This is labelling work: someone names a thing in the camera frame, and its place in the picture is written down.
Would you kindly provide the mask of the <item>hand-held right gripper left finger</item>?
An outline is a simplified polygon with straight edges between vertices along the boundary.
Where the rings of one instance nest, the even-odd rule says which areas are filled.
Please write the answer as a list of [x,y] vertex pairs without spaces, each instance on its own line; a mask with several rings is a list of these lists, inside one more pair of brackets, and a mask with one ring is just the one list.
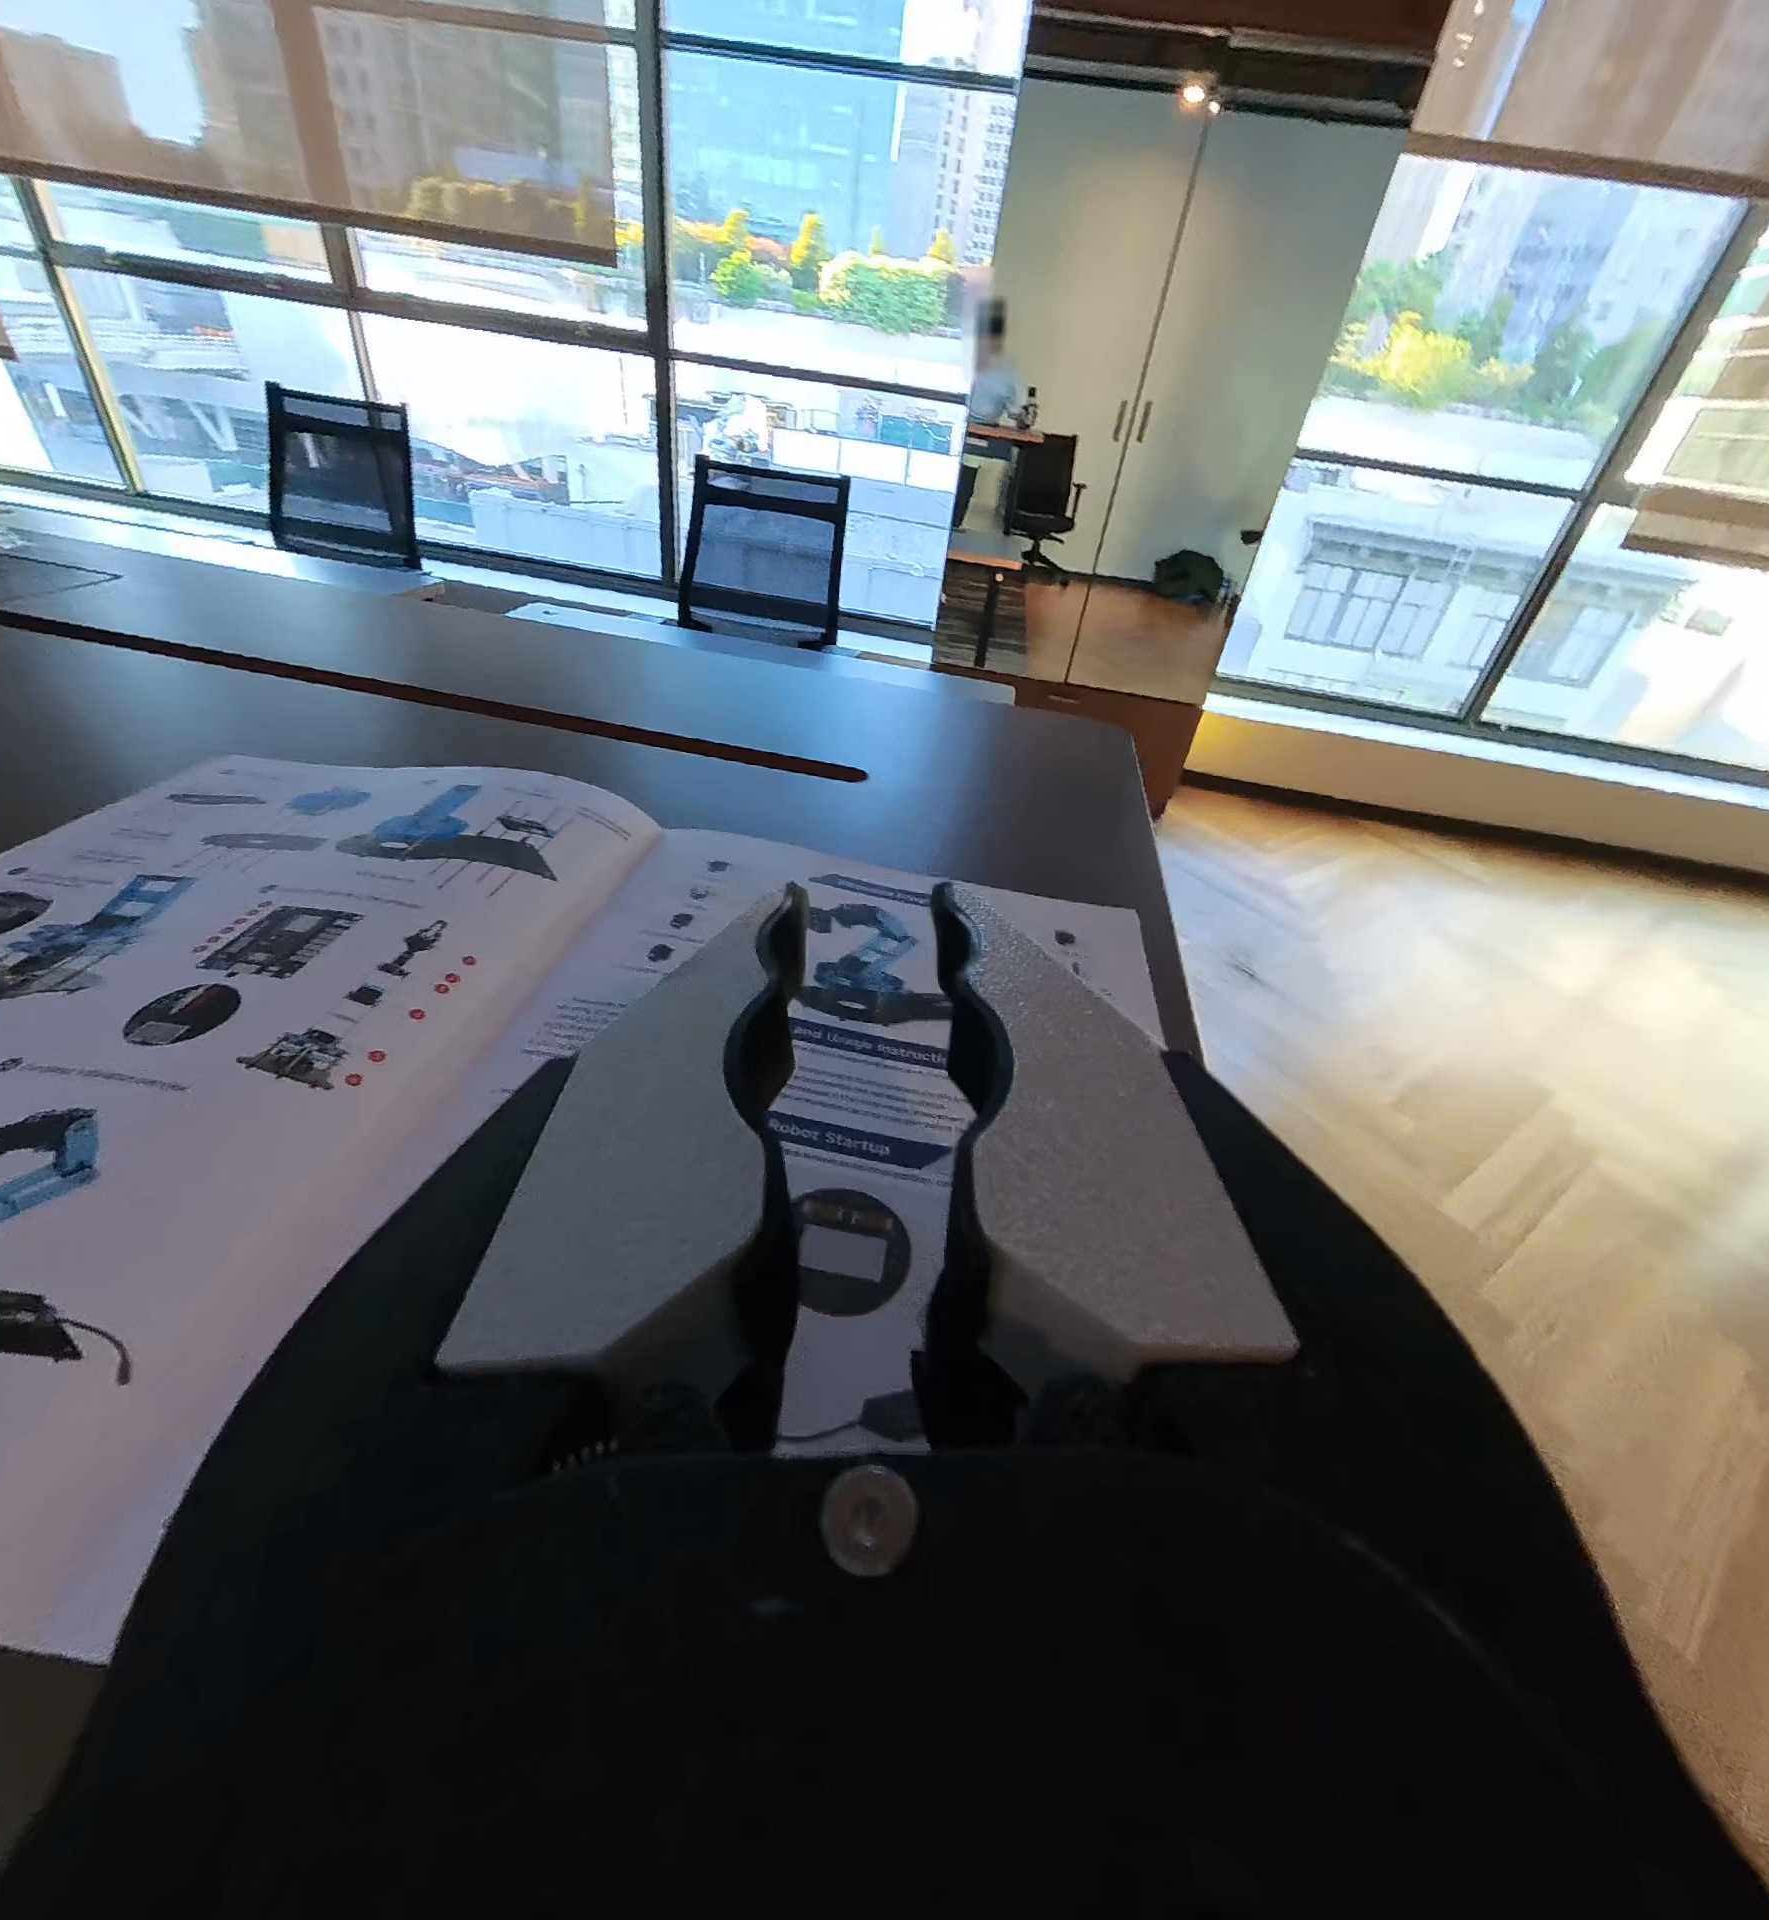
[[772,1105],[794,1076],[807,891],[786,880],[569,1067],[438,1369],[587,1375],[614,1395],[776,1395],[797,1331]]

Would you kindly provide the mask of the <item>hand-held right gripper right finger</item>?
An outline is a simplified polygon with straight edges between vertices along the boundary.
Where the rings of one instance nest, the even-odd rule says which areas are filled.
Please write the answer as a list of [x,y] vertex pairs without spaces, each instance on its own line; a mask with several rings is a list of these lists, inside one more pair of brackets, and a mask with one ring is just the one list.
[[934,1286],[934,1390],[1131,1383],[1301,1349],[1186,1102],[1189,1061],[971,883],[934,887],[971,1102]]

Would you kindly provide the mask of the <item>robot arm manual booklet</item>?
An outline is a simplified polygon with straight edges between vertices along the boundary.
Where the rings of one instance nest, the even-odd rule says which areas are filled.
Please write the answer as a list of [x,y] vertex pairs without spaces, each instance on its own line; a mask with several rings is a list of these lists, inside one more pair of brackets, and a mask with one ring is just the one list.
[[546,1061],[810,899],[794,1166],[950,1171],[948,871],[587,780],[226,754],[0,853],[0,1646],[104,1664],[233,1407]]

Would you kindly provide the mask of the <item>dark grey desk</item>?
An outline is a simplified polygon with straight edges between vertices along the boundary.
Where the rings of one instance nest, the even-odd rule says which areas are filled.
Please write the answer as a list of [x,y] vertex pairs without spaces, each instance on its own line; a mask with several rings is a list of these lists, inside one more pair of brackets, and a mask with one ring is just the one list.
[[187,662],[0,619],[0,853],[219,754],[578,776],[670,830],[1133,908],[1156,1011],[1196,1043],[1126,735],[1036,708],[856,727],[860,762],[614,737]]

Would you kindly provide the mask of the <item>black mesh chair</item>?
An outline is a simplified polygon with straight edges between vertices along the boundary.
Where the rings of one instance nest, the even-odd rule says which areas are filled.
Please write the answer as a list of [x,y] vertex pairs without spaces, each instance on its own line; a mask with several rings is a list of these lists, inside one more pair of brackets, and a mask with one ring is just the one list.
[[677,623],[799,650],[839,644],[850,477],[695,457]]
[[273,544],[303,559],[421,572],[407,405],[265,382],[265,413]]

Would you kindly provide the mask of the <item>black swivel chair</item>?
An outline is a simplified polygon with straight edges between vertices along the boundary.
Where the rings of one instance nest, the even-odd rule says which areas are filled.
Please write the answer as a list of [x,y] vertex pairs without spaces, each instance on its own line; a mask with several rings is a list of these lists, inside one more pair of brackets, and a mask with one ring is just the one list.
[[1077,445],[1077,435],[1041,435],[1014,445],[1003,496],[1003,532],[1021,542],[1021,569],[1058,583],[1067,583],[1071,572],[1044,544],[1065,542],[1077,526],[1077,503],[1083,500]]

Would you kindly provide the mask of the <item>white tall cabinet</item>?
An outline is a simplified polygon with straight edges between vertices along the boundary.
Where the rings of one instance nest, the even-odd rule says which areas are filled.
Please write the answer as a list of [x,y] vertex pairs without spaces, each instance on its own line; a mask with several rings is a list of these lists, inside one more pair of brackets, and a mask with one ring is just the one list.
[[993,291],[1041,430],[1077,436],[1074,575],[1245,575],[1408,131],[1026,79]]

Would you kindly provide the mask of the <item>beige roller blind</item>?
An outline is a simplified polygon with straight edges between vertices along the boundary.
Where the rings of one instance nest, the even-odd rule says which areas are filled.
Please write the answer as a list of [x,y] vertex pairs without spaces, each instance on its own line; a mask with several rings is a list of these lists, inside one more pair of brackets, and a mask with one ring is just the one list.
[[1454,4],[1408,151],[1769,202],[1769,4]]
[[0,4],[0,171],[614,266],[607,4]]

